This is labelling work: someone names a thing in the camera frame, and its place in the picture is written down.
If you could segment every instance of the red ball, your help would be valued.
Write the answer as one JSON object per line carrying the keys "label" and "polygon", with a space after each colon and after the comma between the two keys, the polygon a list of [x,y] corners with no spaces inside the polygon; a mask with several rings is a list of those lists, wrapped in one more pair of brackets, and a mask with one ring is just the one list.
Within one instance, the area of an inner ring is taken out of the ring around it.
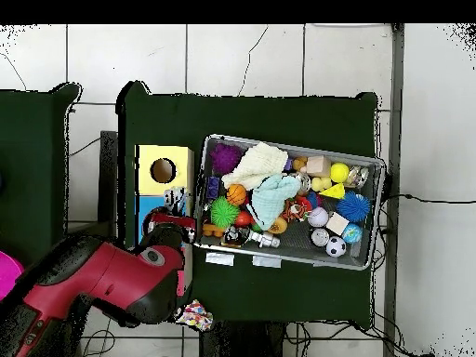
{"label": "red ball", "polygon": [[234,221],[235,226],[237,227],[245,227],[251,224],[251,220],[253,220],[253,217],[248,214],[245,211],[242,211],[238,214],[236,217],[236,220]]}

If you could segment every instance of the gray plastic bin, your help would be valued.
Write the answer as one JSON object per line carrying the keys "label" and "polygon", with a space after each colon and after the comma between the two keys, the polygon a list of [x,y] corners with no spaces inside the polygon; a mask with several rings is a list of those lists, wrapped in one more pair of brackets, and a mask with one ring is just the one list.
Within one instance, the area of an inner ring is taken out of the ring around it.
{"label": "gray plastic bin", "polygon": [[[357,244],[348,244],[348,251],[340,258],[331,258],[325,253],[323,248],[318,248],[311,242],[309,236],[310,225],[307,220],[302,222],[293,221],[289,223],[287,230],[277,235],[281,244],[277,248],[260,248],[255,242],[248,242],[241,248],[232,248],[219,245],[219,238],[207,237],[202,235],[202,214],[203,206],[206,202],[206,178],[214,176],[211,161],[208,153],[212,151],[217,143],[236,145],[243,150],[259,143],[257,140],[240,139],[236,137],[210,135],[205,139],[204,149],[202,151],[201,171],[197,179],[197,191],[195,196],[195,218],[197,219],[197,238],[195,245],[202,248],[208,248],[228,253],[241,253],[247,255],[259,255],[268,258],[280,258],[283,260],[300,261],[313,264],[314,267],[338,267],[348,270],[364,270],[372,262],[372,252],[375,247],[375,238],[377,234],[377,217],[380,207],[380,195],[385,178],[385,163],[381,159],[355,156],[345,153],[336,153],[329,151],[319,151],[314,149],[299,148],[289,145],[266,142],[269,145],[278,147],[287,151],[290,158],[299,156],[324,155],[333,163],[341,162],[346,165],[360,165],[369,169],[369,177],[364,186],[356,191],[367,197],[372,203],[372,209],[367,215],[365,222],[360,223],[364,228],[364,234],[361,242]],[[334,209],[336,199],[326,198],[324,208],[326,210]]]}

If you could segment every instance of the blue spiky ball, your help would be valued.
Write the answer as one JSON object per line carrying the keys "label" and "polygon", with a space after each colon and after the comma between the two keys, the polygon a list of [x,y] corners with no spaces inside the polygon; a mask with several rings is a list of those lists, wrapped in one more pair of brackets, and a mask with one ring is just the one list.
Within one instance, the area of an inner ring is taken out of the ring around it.
{"label": "blue spiky ball", "polygon": [[340,216],[350,222],[360,222],[370,212],[370,201],[361,194],[346,192],[344,198],[336,204],[336,210]]}

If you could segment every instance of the green spiky ball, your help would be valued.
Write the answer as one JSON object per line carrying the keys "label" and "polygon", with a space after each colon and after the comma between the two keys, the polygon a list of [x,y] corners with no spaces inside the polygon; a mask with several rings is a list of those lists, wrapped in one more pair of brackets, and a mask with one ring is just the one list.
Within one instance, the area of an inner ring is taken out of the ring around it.
{"label": "green spiky ball", "polygon": [[225,229],[232,225],[239,213],[240,208],[231,205],[225,197],[220,196],[211,207],[212,223]]}

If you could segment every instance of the green table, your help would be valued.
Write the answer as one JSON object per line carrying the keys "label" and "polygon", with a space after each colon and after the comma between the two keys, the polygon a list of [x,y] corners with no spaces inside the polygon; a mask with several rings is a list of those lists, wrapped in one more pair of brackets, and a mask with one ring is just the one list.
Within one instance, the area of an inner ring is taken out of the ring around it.
{"label": "green table", "polygon": [[[199,168],[209,134],[260,139],[334,152],[374,156],[377,97],[214,98],[151,95],[142,83],[129,83],[117,100],[119,150],[125,155],[125,205],[118,201],[120,233],[134,239],[134,149],[136,144],[187,146]],[[251,257],[236,255],[234,266],[205,263],[204,249],[193,249],[192,298],[217,320],[354,320],[370,326],[371,271],[313,268],[283,261],[281,269],[255,267]]]}
{"label": "green table", "polygon": [[0,91],[0,250],[23,266],[64,234],[65,114],[79,90]]}

